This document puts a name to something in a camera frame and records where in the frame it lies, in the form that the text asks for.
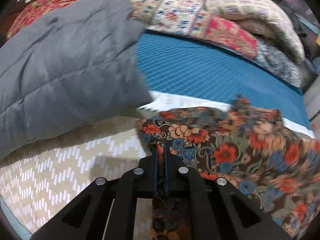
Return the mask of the blue striped bed sheet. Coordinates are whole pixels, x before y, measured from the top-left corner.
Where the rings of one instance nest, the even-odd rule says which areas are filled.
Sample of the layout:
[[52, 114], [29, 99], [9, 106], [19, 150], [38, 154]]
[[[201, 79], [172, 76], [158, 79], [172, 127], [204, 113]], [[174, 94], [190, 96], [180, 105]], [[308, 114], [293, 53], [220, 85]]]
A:
[[137, 68], [150, 90], [223, 103], [241, 94], [310, 128], [300, 89], [214, 45], [147, 31], [137, 43]]

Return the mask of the beige chevron bed cover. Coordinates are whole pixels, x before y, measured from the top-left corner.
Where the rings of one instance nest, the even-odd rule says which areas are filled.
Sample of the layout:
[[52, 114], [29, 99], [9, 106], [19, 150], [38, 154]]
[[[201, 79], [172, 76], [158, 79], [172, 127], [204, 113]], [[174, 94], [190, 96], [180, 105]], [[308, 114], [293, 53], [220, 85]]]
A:
[[149, 155], [136, 121], [151, 116], [132, 111], [17, 149], [1, 160], [1, 197], [35, 233], [96, 178], [118, 179]]

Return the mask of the cream printed folded comforter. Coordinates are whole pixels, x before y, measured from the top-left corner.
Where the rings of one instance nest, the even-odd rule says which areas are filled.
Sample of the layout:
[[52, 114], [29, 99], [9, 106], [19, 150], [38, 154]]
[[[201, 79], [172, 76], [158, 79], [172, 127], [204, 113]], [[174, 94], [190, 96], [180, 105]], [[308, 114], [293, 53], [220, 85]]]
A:
[[302, 42], [289, 16], [272, 0], [205, 0], [214, 15], [231, 21], [258, 20], [281, 40], [296, 64], [305, 59]]

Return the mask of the teal quilted mattress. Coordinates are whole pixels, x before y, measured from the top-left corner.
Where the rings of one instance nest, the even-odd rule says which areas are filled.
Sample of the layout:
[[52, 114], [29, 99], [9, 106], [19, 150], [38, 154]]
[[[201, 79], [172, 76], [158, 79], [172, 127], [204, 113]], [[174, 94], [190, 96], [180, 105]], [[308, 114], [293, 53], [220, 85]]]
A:
[[1, 199], [1, 221], [4, 222], [4, 226], [9, 229], [9, 233], [16, 239], [30, 240], [32, 233], [23, 226], [12, 211], [5, 204], [2, 197]]

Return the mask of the floral patterned garment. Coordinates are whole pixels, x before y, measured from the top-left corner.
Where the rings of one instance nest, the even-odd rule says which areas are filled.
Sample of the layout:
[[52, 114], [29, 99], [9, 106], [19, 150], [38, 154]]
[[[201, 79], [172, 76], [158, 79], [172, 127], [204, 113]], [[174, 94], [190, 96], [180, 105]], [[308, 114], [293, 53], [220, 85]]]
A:
[[171, 109], [139, 120], [138, 131], [158, 156], [152, 239], [189, 237], [184, 203], [164, 195], [169, 154], [202, 178], [225, 178], [293, 239], [300, 239], [319, 215], [319, 141], [285, 127], [278, 109], [257, 108], [238, 96], [227, 112]]

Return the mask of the grey quilted puffer jacket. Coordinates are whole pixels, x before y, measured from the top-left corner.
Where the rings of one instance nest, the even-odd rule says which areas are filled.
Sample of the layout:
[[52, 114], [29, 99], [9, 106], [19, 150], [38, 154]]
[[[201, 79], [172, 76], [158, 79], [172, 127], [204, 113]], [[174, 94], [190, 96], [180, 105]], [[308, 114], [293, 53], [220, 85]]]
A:
[[1, 157], [152, 101], [130, 0], [79, 0], [1, 48]]

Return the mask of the grey speckled blanket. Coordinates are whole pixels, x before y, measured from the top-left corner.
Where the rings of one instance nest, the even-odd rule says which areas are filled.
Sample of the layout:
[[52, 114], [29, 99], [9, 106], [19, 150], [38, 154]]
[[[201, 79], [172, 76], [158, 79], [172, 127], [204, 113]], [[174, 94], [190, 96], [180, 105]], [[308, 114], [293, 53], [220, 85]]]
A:
[[290, 85], [301, 87], [303, 82], [301, 67], [279, 50], [271, 40], [257, 37], [257, 56], [253, 61]]

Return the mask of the cream floral patchwork quilt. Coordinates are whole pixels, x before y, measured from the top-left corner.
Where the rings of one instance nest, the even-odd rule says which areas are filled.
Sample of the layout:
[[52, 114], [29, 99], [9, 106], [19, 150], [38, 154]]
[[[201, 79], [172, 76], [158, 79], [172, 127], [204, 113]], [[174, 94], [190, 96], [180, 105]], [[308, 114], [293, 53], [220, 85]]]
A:
[[204, 9], [204, 0], [130, 0], [133, 17], [147, 29], [222, 46], [248, 58], [257, 57], [257, 39], [235, 22]]

